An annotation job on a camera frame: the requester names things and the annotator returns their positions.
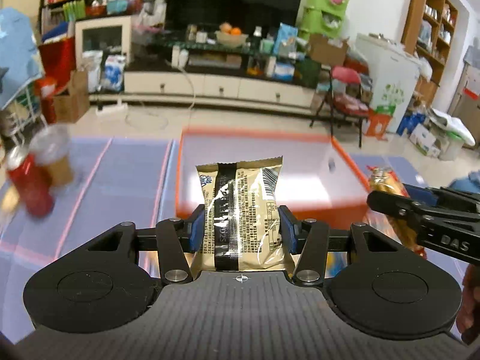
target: red can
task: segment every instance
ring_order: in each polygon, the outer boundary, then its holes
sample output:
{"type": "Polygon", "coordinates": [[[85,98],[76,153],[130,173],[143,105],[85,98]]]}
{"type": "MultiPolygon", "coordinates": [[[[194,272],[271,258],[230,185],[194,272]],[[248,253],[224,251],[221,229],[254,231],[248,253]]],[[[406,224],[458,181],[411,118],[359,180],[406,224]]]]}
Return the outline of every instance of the red can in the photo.
{"type": "Polygon", "coordinates": [[[34,158],[23,146],[16,146],[6,157],[7,175],[17,188],[20,200],[28,213],[42,217],[53,209],[53,198],[42,169],[35,165],[34,158]]]}

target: drawer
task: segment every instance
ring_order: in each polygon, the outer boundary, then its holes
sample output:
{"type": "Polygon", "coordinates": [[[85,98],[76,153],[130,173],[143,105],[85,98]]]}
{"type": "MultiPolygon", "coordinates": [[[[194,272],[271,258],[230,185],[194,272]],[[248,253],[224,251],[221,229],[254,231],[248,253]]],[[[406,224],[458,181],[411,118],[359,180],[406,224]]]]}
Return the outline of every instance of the drawer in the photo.
{"type": "Polygon", "coordinates": [[[205,75],[203,94],[214,97],[234,97],[239,95],[240,79],[224,76],[205,75]]]}
{"type": "Polygon", "coordinates": [[[314,90],[297,85],[279,84],[255,79],[242,79],[238,97],[267,101],[276,104],[294,105],[297,107],[310,107],[314,90]]]}
{"type": "Polygon", "coordinates": [[[277,103],[281,97],[278,84],[257,79],[241,79],[238,90],[239,99],[260,100],[277,103]]]}
{"type": "MultiPolygon", "coordinates": [[[[203,95],[203,74],[189,74],[196,95],[203,95]]],[[[125,72],[126,93],[193,95],[191,85],[181,73],[125,72]]]]}

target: human hand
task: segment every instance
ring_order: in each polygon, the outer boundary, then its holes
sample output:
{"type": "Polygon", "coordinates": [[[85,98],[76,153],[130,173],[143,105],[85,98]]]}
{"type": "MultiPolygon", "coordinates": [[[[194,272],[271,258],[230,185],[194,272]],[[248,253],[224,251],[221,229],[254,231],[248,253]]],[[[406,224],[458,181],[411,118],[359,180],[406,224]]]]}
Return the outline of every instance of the human hand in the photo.
{"type": "Polygon", "coordinates": [[[480,321],[475,321],[474,310],[480,306],[480,267],[469,265],[463,278],[462,306],[457,315],[457,328],[460,334],[464,334],[474,326],[476,322],[480,327],[480,321]]]}

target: stacked green plastic bin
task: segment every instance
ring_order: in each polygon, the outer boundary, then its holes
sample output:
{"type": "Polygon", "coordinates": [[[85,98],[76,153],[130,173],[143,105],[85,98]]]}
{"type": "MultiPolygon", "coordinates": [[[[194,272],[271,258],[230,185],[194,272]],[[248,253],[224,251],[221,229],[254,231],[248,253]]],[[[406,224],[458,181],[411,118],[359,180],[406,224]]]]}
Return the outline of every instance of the stacked green plastic bin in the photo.
{"type": "Polygon", "coordinates": [[[299,37],[308,40],[311,33],[321,33],[330,38],[337,38],[342,31],[345,12],[350,0],[307,0],[303,11],[303,19],[300,26],[299,37]],[[331,28],[324,19],[325,14],[335,16],[340,21],[337,28],[331,28]]]}

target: chair backrest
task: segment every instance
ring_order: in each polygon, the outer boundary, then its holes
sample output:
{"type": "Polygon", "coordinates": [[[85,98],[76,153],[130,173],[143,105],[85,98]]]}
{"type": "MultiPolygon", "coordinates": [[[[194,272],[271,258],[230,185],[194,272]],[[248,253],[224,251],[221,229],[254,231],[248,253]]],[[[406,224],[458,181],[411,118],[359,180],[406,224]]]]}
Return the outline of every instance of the chair backrest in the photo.
{"type": "Polygon", "coordinates": [[[335,66],[332,68],[332,79],[345,84],[360,85],[362,83],[360,75],[355,70],[343,66],[335,66]]]}

